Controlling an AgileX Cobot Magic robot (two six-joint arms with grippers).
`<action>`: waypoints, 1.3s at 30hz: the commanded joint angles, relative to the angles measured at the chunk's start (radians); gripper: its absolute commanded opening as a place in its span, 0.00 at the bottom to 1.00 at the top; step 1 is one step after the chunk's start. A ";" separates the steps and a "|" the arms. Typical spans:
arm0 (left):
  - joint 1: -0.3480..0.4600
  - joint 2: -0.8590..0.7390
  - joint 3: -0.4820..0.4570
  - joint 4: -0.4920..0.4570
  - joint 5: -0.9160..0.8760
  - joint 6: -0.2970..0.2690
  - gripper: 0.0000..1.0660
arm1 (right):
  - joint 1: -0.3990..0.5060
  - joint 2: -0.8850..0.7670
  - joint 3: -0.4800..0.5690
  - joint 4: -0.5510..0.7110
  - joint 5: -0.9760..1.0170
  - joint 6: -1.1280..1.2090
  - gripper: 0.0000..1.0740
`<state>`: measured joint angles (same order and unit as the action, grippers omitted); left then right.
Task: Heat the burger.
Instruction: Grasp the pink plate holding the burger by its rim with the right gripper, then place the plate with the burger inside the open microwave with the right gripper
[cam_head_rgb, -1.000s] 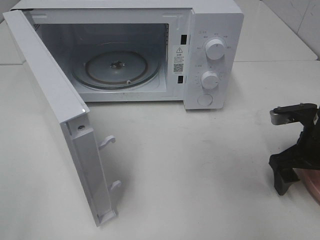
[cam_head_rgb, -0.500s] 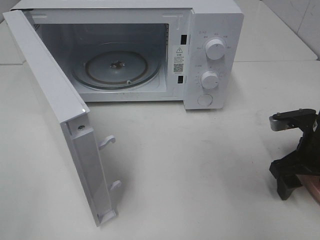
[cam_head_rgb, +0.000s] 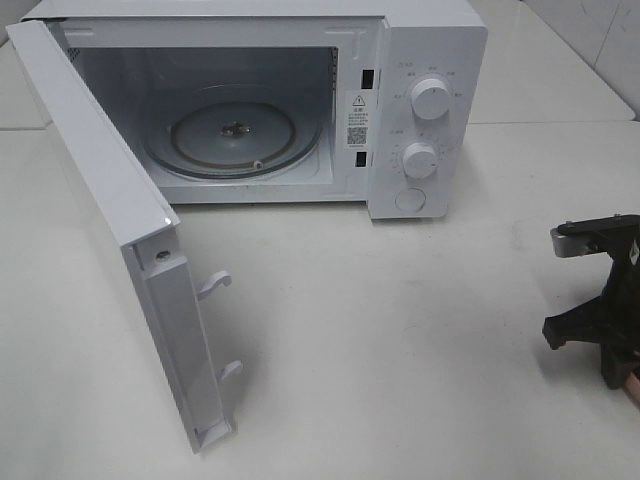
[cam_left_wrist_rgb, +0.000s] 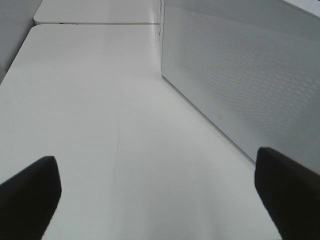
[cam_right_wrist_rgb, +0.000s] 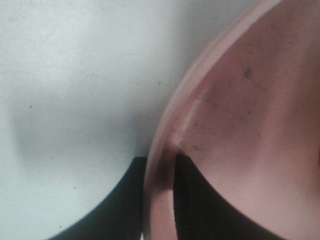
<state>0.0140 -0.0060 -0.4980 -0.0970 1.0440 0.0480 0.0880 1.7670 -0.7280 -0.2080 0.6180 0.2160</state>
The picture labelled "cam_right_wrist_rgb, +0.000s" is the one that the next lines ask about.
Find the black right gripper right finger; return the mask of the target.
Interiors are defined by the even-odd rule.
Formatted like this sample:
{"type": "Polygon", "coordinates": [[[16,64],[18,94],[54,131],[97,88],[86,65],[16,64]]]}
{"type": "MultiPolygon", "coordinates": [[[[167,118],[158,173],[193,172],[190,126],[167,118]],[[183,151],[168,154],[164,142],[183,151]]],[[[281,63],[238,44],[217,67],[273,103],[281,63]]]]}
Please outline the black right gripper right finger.
{"type": "Polygon", "coordinates": [[[173,184],[174,220],[180,240],[276,240],[277,235],[231,206],[190,157],[178,154],[173,184]]]}

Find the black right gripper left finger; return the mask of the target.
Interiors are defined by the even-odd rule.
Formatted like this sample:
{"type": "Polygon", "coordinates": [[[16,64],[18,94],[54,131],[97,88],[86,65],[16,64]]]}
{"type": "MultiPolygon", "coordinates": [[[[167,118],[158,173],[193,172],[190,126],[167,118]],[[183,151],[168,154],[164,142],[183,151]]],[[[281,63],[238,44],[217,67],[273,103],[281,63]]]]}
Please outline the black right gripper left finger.
{"type": "Polygon", "coordinates": [[[119,183],[90,213],[52,240],[140,240],[146,157],[135,157],[119,183]]]}

